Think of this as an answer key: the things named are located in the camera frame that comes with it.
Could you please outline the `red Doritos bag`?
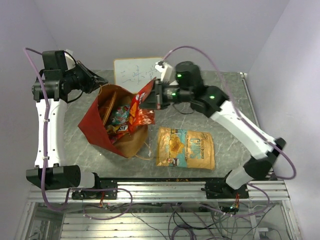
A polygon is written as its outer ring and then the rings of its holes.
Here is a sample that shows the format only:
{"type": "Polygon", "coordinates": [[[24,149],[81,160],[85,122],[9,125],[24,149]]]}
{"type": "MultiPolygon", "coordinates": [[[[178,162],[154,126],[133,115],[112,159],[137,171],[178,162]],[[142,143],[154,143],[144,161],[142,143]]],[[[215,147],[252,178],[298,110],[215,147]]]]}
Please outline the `red Doritos bag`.
{"type": "Polygon", "coordinates": [[[155,112],[152,109],[142,109],[143,101],[149,96],[154,86],[154,80],[148,82],[131,100],[129,117],[128,117],[128,131],[133,133],[138,126],[154,125],[155,112]]]}

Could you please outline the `orange snack bag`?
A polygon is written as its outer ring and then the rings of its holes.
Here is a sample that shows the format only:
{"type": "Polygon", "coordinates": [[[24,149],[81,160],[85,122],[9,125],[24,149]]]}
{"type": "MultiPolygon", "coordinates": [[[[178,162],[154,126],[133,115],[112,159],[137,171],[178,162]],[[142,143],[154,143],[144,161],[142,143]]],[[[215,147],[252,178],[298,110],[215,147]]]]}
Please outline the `orange snack bag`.
{"type": "Polygon", "coordinates": [[[114,92],[112,97],[110,99],[108,99],[104,103],[104,105],[101,107],[102,113],[104,114],[103,117],[101,118],[102,119],[102,123],[103,123],[104,126],[106,125],[106,123],[108,121],[108,118],[110,116],[110,113],[111,113],[111,111],[113,109],[116,97],[117,97],[117,93],[114,92]]]}

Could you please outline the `red brown paper bag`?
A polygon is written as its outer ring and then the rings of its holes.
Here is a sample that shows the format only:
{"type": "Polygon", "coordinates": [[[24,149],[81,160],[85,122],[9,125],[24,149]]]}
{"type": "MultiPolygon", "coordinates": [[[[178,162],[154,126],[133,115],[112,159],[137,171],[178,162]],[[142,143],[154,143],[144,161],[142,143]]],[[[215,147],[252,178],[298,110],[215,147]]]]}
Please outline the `red brown paper bag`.
{"type": "Polygon", "coordinates": [[[78,127],[90,144],[101,147],[122,157],[131,158],[136,156],[138,151],[146,143],[148,125],[138,126],[133,133],[128,131],[127,134],[112,144],[106,130],[107,123],[103,125],[102,122],[104,114],[101,107],[112,97],[114,92],[116,92],[117,95],[111,113],[119,106],[130,106],[132,99],[136,95],[118,85],[103,85],[100,87],[97,97],[78,124],[78,127]]]}

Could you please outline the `gold kettle chips bag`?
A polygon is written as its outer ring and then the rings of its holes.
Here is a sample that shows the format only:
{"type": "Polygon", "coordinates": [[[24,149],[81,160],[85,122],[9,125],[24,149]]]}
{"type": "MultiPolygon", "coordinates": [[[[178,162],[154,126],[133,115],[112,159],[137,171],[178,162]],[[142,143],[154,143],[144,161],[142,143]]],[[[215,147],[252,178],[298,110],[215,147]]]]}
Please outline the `gold kettle chips bag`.
{"type": "Polygon", "coordinates": [[[214,170],[212,135],[208,132],[160,127],[156,166],[214,170]]]}

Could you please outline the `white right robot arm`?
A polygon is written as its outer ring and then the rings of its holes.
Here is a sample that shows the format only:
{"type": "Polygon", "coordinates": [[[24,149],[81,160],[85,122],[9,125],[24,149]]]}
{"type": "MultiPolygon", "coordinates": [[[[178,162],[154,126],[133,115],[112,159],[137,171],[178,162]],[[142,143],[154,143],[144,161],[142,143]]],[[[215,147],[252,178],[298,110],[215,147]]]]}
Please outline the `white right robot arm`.
{"type": "Polygon", "coordinates": [[[236,137],[250,152],[250,159],[224,177],[215,195],[232,198],[252,180],[263,180],[286,145],[283,138],[263,132],[242,114],[219,87],[206,85],[198,65],[183,61],[172,67],[156,62],[160,78],[142,98],[141,108],[166,109],[171,104],[189,103],[192,110],[217,122],[236,137]]]}

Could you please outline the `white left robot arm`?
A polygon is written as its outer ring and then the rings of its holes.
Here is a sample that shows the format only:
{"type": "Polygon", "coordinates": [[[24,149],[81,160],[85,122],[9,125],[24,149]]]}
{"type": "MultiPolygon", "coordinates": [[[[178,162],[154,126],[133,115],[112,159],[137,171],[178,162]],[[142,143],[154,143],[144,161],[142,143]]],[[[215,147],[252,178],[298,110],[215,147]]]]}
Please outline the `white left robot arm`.
{"type": "Polygon", "coordinates": [[[64,120],[71,103],[70,92],[90,94],[108,81],[65,50],[48,50],[40,55],[43,69],[36,71],[31,88],[38,116],[38,147],[34,168],[26,170],[26,179],[42,193],[72,189],[81,200],[87,196],[96,199],[102,193],[98,175],[66,163],[64,120]]]}

